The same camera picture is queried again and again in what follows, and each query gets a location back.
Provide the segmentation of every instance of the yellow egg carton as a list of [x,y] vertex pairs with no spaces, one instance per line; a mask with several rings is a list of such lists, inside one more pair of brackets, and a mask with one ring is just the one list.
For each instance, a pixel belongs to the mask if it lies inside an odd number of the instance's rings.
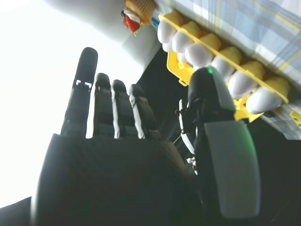
[[[225,47],[226,46],[220,38],[214,33],[204,32],[204,28],[194,21],[186,22],[185,19],[177,11],[173,11],[164,16],[159,15],[159,20],[165,20],[177,31],[181,31],[191,38],[195,43],[203,45],[208,49],[214,56],[219,56],[230,65],[232,65],[237,71],[242,71],[244,74],[248,75],[254,81],[256,81],[260,86],[264,86],[270,91],[279,95],[284,104],[288,103],[287,95],[290,90],[289,83],[281,77],[269,76],[265,77],[266,70],[264,66],[258,61],[248,60],[246,63],[241,65],[242,54],[235,47]],[[177,59],[177,53],[170,52],[167,57],[167,68],[176,77],[179,78],[179,83],[183,86],[189,85],[190,78],[194,72],[193,67],[187,63],[179,62]],[[250,114],[246,109],[246,101],[249,96],[244,97],[239,100],[234,100],[236,107],[235,119],[249,119],[249,122],[254,121],[261,114]]]

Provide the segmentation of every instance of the red strawberry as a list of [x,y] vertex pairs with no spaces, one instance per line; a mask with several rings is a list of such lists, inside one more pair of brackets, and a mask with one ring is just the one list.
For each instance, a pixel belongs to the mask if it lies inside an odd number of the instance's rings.
[[135,33],[139,28],[140,24],[136,21],[131,20],[128,16],[125,16],[123,24],[132,32]]

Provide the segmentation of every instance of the cupcake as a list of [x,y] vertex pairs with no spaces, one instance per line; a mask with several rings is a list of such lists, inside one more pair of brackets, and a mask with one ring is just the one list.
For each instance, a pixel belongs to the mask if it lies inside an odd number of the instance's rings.
[[151,24],[152,15],[156,9],[153,0],[126,0],[126,8],[121,12],[124,25],[136,33],[141,25]]

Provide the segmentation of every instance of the tablecloth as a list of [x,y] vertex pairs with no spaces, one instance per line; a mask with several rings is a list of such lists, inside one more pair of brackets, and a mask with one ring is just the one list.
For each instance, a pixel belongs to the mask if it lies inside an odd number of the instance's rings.
[[291,111],[301,113],[301,3],[298,0],[155,2],[155,17],[176,9],[289,80],[290,103],[261,118],[287,139],[301,139],[301,129],[289,115]]

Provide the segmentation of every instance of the robotic hand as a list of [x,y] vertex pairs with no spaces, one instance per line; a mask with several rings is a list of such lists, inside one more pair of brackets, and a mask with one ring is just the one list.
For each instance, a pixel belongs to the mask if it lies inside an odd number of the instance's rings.
[[243,122],[234,121],[233,102],[213,68],[194,73],[188,108],[182,105],[180,114],[185,132],[197,128],[198,175],[192,177],[174,145],[160,140],[137,85],[128,96],[121,81],[110,85],[107,75],[97,75],[94,133],[85,138],[96,64],[97,52],[84,49],[61,135],[50,141],[32,197],[33,226],[220,226],[258,215],[252,139]]

